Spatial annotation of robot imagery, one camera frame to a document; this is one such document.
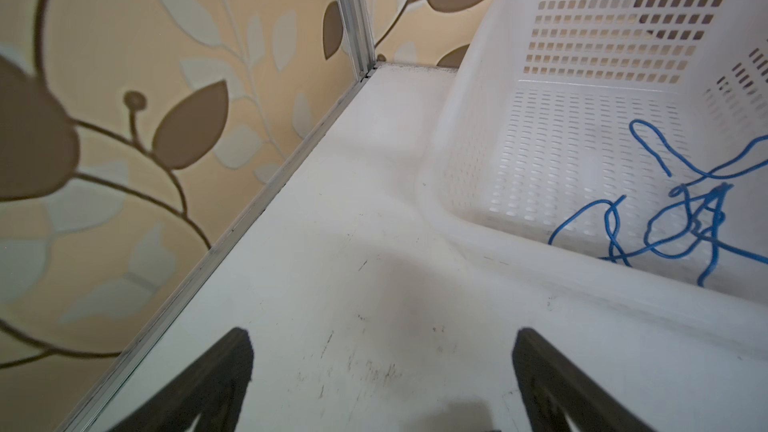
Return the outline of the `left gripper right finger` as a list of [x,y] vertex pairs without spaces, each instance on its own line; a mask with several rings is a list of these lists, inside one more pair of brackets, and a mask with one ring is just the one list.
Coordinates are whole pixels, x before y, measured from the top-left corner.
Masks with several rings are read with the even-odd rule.
[[534,431],[649,431],[533,328],[517,332],[511,360]]

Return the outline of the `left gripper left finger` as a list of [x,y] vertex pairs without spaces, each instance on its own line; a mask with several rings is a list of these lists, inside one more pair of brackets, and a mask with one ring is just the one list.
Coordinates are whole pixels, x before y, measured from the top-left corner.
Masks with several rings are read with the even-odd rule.
[[233,431],[248,385],[254,352],[249,334],[233,328],[114,431]]

